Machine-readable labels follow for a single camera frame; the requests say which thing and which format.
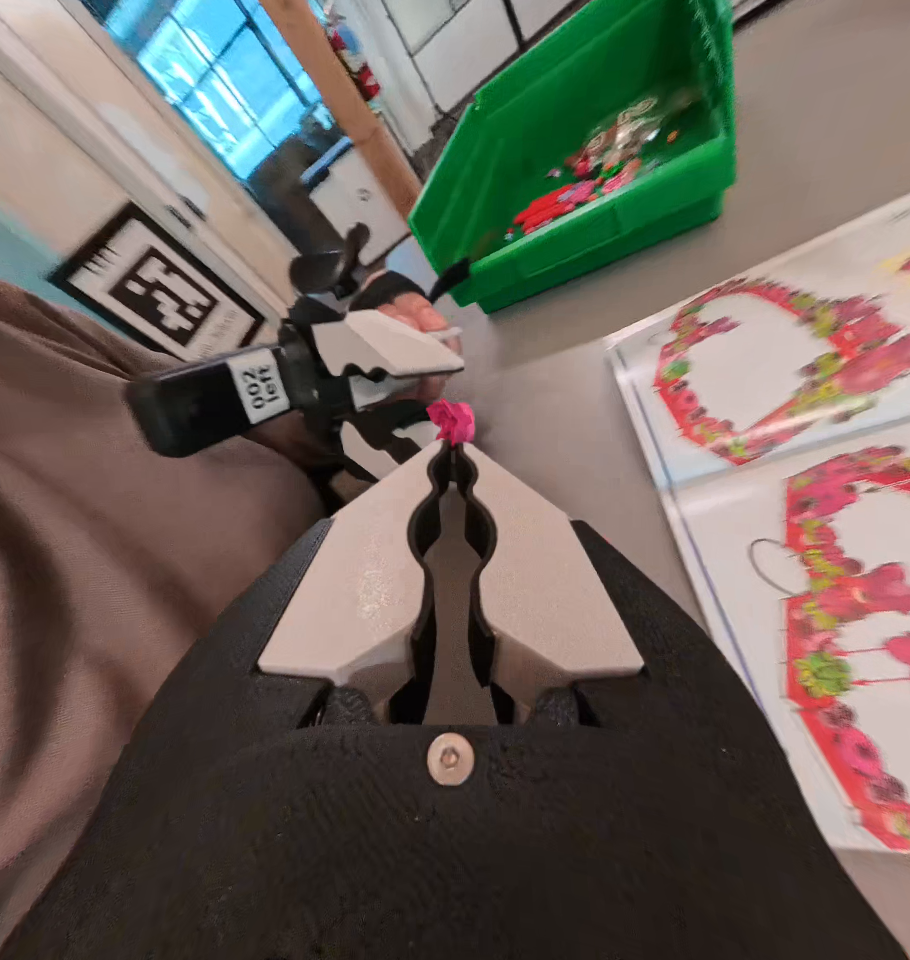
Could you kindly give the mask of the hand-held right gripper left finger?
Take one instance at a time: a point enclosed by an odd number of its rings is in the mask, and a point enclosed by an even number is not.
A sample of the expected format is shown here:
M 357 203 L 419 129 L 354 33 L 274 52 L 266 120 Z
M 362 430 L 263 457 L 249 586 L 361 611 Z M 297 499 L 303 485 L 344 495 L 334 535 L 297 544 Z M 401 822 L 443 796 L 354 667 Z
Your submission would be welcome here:
M 435 439 L 339 510 L 258 659 L 267 675 L 362 691 L 373 707 L 415 677 L 413 636 L 427 611 L 418 508 L 437 505 Z

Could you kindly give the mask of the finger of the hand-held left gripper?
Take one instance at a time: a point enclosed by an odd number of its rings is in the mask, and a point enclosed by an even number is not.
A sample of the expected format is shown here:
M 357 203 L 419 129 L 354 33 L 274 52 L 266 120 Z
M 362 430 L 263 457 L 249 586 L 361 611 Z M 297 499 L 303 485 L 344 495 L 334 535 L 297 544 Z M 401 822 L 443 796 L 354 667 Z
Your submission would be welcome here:
M 429 419 L 391 427 L 370 420 L 347 421 L 341 425 L 340 441 L 348 472 L 377 482 L 433 444 L 436 425 Z
M 443 339 L 376 309 L 314 324 L 313 338 L 322 365 L 347 386 L 356 411 L 417 401 L 424 388 L 464 369 L 461 355 Z

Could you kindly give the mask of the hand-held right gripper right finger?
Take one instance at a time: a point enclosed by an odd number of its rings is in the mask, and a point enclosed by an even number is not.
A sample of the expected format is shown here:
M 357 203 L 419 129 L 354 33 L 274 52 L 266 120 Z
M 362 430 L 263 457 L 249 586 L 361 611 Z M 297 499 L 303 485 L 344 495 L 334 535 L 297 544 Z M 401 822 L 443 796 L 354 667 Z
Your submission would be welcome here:
M 644 665 L 568 515 L 471 443 L 459 445 L 465 539 L 479 564 L 469 651 L 497 711 L 638 675 Z

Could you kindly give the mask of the pink lego piece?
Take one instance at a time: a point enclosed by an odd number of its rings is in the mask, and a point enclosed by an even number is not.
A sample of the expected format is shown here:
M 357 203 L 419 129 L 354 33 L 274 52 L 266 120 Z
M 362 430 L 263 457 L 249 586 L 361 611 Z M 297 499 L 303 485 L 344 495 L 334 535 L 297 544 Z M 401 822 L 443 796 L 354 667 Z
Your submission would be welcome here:
M 437 438 L 452 447 L 474 441 L 476 420 L 468 403 L 439 399 L 426 408 L 426 414 L 429 421 L 437 427 Z

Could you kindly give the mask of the green plastic bin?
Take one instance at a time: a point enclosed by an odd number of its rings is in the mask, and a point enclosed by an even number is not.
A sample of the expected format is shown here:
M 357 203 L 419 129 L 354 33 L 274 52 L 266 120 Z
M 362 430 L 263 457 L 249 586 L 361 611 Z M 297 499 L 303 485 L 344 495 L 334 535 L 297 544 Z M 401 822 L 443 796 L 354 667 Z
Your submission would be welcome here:
M 680 155 L 504 242 L 594 126 L 685 86 L 706 99 Z M 413 237 L 439 276 L 466 262 L 452 296 L 493 314 L 716 219 L 736 175 L 734 108 L 730 2 L 590 2 L 476 92 L 409 216 Z

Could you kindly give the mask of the lego instruction sheet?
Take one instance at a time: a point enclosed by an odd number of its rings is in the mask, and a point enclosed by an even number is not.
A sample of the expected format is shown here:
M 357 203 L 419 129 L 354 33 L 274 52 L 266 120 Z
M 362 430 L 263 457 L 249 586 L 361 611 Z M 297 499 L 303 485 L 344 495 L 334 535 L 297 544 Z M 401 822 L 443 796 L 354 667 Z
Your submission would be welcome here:
M 910 194 L 606 346 L 659 491 L 910 421 Z
M 825 839 L 910 855 L 910 420 L 665 504 Z

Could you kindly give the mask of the pile of lego pieces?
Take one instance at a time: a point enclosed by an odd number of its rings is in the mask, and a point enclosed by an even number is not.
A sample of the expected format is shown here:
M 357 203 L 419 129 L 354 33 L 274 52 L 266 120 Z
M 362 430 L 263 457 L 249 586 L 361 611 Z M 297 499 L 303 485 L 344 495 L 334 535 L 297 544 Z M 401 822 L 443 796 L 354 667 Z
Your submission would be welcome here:
M 576 211 L 624 191 L 690 146 L 706 92 L 695 85 L 651 91 L 593 127 L 580 148 L 546 177 L 559 186 L 532 199 L 504 232 L 511 245 Z

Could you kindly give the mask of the person's left hand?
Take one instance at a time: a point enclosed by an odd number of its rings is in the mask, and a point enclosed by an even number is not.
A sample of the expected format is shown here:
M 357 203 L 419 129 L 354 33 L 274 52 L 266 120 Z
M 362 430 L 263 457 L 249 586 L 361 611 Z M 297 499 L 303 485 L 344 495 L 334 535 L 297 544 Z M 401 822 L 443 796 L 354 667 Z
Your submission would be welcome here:
M 424 291 L 408 277 L 394 270 L 371 275 L 350 303 L 351 311 L 375 309 L 401 324 L 423 333 L 449 330 L 449 323 L 429 302 Z

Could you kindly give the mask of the white cabinet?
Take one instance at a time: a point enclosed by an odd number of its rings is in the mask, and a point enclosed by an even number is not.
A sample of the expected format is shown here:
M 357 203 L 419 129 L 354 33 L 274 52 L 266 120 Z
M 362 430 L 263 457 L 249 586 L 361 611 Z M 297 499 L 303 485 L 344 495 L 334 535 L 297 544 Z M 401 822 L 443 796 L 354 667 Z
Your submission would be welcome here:
M 338 234 L 346 235 L 355 224 L 367 226 L 369 237 L 361 252 L 365 267 L 382 260 L 410 235 L 407 223 L 347 137 L 309 167 L 302 181 L 313 204 Z

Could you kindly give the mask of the large window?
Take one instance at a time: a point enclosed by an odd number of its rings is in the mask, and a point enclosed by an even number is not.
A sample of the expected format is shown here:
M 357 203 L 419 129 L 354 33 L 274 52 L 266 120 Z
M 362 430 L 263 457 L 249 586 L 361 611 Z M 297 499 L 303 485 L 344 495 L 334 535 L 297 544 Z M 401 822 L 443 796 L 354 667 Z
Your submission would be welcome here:
M 239 181 L 288 141 L 301 173 L 342 138 L 261 2 L 114 1 L 97 18 Z

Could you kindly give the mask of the wooden post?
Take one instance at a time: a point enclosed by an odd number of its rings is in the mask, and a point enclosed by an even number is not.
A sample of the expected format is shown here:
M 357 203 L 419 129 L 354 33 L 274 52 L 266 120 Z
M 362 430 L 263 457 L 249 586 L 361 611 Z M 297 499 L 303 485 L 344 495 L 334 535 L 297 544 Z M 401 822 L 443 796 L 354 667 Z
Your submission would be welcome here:
M 261 5 L 396 212 L 407 220 L 421 193 L 421 181 L 392 132 L 363 99 L 309 3 L 263 1 Z

